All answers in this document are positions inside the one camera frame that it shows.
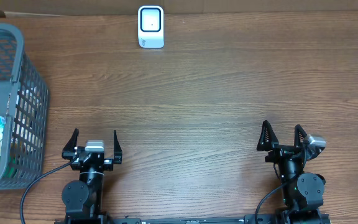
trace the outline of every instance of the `laundry basket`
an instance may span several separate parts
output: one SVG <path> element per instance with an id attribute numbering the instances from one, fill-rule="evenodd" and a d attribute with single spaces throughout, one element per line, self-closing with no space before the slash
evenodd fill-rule
<path id="1" fill-rule="evenodd" d="M 48 86 L 24 52 L 20 30 L 0 24 L 0 116 L 5 117 L 0 190 L 26 188 L 42 173 Z"/>

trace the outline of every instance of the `green object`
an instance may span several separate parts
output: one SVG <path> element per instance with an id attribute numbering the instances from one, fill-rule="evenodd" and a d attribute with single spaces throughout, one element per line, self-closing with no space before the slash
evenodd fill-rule
<path id="1" fill-rule="evenodd" d="M 9 166 L 8 166 L 7 169 L 5 170 L 4 177 L 13 177 L 15 175 L 15 173 L 16 173 L 16 169 L 13 167 L 9 168 Z"/>

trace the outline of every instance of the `tabletop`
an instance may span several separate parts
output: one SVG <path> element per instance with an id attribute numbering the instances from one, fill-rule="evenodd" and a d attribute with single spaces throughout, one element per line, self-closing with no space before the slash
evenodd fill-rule
<path id="1" fill-rule="evenodd" d="M 163 49 L 142 49 L 137 16 L 0 19 L 23 32 L 25 51 L 50 88 L 44 172 L 79 145 L 102 139 L 123 162 L 106 172 L 103 210 L 113 217 L 232 217 L 254 213 L 279 186 L 256 145 L 263 120 L 280 143 L 293 128 L 327 147 L 305 170 L 325 177 L 323 213 L 358 223 L 358 12 L 165 16 Z M 63 218 L 69 167 L 40 181 L 27 223 Z M 23 190 L 0 192 L 0 223 L 20 223 Z M 268 199 L 260 213 L 282 207 Z"/>

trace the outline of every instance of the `wood grain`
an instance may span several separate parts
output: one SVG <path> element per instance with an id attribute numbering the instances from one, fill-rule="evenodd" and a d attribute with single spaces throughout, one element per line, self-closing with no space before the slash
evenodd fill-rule
<path id="1" fill-rule="evenodd" d="M 114 217 L 225 217 L 253 213 L 278 185 L 255 150 L 268 119 L 280 142 L 293 128 L 320 133 L 306 166 L 326 180 L 322 212 L 358 223 L 358 12 L 166 17 L 163 49 L 137 42 L 136 16 L 8 19 L 50 87 L 44 172 L 75 127 L 79 144 L 117 130 L 123 164 L 107 173 Z M 66 168 L 25 201 L 27 223 L 63 218 Z M 0 223 L 19 223 L 22 191 L 0 192 Z M 270 198 L 261 213 L 282 206 Z"/>

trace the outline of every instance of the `black cable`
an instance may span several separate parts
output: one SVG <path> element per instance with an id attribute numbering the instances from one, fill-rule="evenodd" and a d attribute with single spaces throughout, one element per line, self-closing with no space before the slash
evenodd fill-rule
<path id="1" fill-rule="evenodd" d="M 29 190 L 31 189 L 31 187 L 36 184 L 40 179 L 48 176 L 49 174 L 52 174 L 58 170 L 61 170 L 63 169 L 64 167 L 67 167 L 69 165 L 71 165 L 76 159 L 78 158 L 78 155 L 75 156 L 70 162 L 67 162 L 66 164 L 60 166 L 60 167 L 57 167 L 49 172 L 46 172 L 44 174 L 42 174 L 40 177 L 38 177 L 37 179 L 35 179 L 33 182 L 31 182 L 31 184 L 26 188 L 26 190 L 24 191 L 23 193 L 23 196 L 22 196 L 22 200 L 20 201 L 20 220 L 22 221 L 22 224 L 25 224 L 25 221 L 24 221 L 24 215 L 23 215 L 23 205 L 24 205 L 24 199 L 25 199 L 25 196 L 27 195 L 27 193 L 29 192 Z"/>
<path id="2" fill-rule="evenodd" d="M 277 192 L 278 190 L 280 190 L 283 187 L 287 186 L 289 183 L 291 183 L 294 180 L 296 180 L 302 174 L 303 169 L 305 168 L 305 165 L 306 165 L 306 160 L 307 160 L 306 159 L 306 148 L 303 148 L 302 170 L 299 172 L 299 174 L 295 175 L 290 180 L 288 180 L 285 183 L 281 184 L 280 186 L 278 186 L 276 189 L 274 189 L 271 192 L 269 192 L 264 198 L 261 199 L 261 201 L 259 202 L 259 204 L 258 204 L 258 206 L 256 207 L 256 210 L 255 210 L 255 224 L 259 224 L 259 222 L 258 222 L 258 213 L 259 213 L 259 209 L 262 206 L 262 204 L 266 201 L 266 199 L 268 199 L 270 196 L 272 196 L 275 192 Z M 277 172 L 277 169 L 276 169 L 276 163 L 273 163 L 273 168 L 274 168 L 274 171 L 276 173 L 277 178 L 280 180 L 280 177 L 278 176 L 278 172 Z"/>

